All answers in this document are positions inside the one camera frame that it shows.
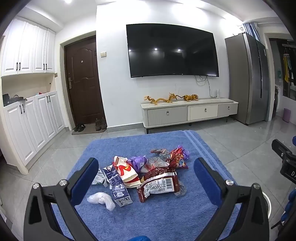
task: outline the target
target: drawer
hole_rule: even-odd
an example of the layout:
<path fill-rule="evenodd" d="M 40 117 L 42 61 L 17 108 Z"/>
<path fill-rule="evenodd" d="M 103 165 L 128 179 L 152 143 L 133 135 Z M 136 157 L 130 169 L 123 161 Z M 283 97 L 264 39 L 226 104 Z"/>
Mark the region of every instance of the drawer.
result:
<path fill-rule="evenodd" d="M 148 110 L 149 126 L 187 121 L 187 106 Z"/>
<path fill-rule="evenodd" d="M 218 105 L 218 116 L 234 115 L 237 113 L 238 103 Z"/>
<path fill-rule="evenodd" d="M 216 117 L 218 113 L 218 105 L 199 105 L 188 107 L 188 120 L 199 120 Z"/>

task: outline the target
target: tv stand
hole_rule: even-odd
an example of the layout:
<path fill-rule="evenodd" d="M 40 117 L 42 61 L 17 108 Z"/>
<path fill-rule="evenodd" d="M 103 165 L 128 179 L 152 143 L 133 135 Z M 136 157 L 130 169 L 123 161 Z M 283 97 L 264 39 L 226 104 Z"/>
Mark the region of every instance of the tv stand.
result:
<path fill-rule="evenodd" d="M 237 114 L 238 102 L 226 98 L 203 98 L 198 101 L 141 103 L 143 125 L 150 128 L 205 121 Z"/>

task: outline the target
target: brown boot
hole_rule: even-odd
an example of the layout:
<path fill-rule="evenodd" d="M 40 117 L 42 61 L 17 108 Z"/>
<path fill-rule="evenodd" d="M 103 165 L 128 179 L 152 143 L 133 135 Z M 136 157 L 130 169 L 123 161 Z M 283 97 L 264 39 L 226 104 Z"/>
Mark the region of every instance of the brown boot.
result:
<path fill-rule="evenodd" d="M 102 129 L 107 129 L 107 122 L 104 117 L 101 120 L 101 127 L 102 127 Z"/>
<path fill-rule="evenodd" d="M 102 129 L 101 121 L 98 119 L 96 119 L 96 121 L 95 121 L 95 128 L 96 128 L 96 131 L 100 131 Z"/>

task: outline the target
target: black shoe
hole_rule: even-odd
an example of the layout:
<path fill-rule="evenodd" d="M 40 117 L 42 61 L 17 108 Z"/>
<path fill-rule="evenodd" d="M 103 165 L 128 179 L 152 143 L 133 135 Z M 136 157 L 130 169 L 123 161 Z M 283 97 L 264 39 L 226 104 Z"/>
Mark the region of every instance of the black shoe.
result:
<path fill-rule="evenodd" d="M 80 127 L 80 124 L 77 124 L 74 128 L 74 131 L 78 131 L 78 128 Z"/>
<path fill-rule="evenodd" d="M 100 131 L 102 129 L 101 121 L 98 119 L 96 119 L 96 121 L 95 121 L 95 128 L 96 128 L 96 131 Z"/>
<path fill-rule="evenodd" d="M 107 129 L 107 122 L 104 117 L 101 120 L 101 127 L 102 127 L 102 129 Z"/>
<path fill-rule="evenodd" d="M 84 124 L 81 124 L 81 125 L 78 127 L 78 132 L 82 132 L 84 129 L 85 129 L 85 125 L 84 125 Z"/>

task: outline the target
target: black tv screen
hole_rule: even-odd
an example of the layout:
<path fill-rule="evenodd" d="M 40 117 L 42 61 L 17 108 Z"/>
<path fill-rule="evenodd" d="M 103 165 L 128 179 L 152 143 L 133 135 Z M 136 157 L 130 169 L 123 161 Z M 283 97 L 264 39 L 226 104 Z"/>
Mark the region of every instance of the black tv screen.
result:
<path fill-rule="evenodd" d="M 167 74 L 219 76 L 214 36 L 179 25 L 126 25 L 131 77 Z"/>

